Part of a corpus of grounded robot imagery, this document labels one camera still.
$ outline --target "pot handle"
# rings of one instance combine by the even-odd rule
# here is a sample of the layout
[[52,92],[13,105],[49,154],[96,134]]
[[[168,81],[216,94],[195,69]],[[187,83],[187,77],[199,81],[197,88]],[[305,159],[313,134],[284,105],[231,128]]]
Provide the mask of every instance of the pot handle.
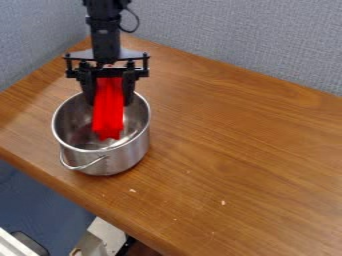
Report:
[[65,161],[64,161],[64,158],[62,158],[62,153],[60,151],[58,153],[58,160],[60,160],[60,163],[61,165],[70,171],[81,171],[84,170],[85,168],[88,168],[89,166],[94,165],[97,162],[100,162],[104,158],[106,158],[106,156],[100,156],[97,159],[94,159],[92,162],[89,162],[88,164],[84,164],[84,165],[78,165],[78,166],[69,166]]

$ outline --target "gray wall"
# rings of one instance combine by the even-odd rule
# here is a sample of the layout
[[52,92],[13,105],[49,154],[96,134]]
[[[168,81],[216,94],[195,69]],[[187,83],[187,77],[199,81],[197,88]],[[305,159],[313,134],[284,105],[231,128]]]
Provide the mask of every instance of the gray wall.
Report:
[[85,36],[80,0],[0,0],[0,90]]
[[342,95],[340,0],[134,0],[132,8],[137,36]]

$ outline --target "wooden table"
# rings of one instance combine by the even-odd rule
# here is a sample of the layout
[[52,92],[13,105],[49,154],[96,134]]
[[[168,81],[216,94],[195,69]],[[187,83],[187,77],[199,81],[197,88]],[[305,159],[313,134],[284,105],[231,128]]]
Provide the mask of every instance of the wooden table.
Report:
[[164,255],[340,255],[342,99],[122,42],[152,55],[140,164],[112,177],[61,167],[50,117],[80,89],[60,58],[0,94],[1,158]]

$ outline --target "red cloth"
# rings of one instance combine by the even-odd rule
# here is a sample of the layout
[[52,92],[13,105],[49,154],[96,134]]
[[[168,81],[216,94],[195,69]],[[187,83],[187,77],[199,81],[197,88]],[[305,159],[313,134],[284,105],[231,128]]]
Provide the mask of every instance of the red cloth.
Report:
[[92,131],[98,139],[120,139],[122,130],[122,79],[97,78],[93,102]]

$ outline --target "stainless steel pot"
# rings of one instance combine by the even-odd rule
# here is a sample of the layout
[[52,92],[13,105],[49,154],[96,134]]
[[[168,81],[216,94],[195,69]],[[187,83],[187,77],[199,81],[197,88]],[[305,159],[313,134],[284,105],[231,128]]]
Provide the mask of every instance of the stainless steel pot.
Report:
[[128,170],[144,157],[149,145],[149,106],[134,93],[124,108],[120,139],[100,141],[90,130],[92,107],[82,93],[72,96],[52,117],[52,133],[60,144],[60,162],[68,170],[112,175]]

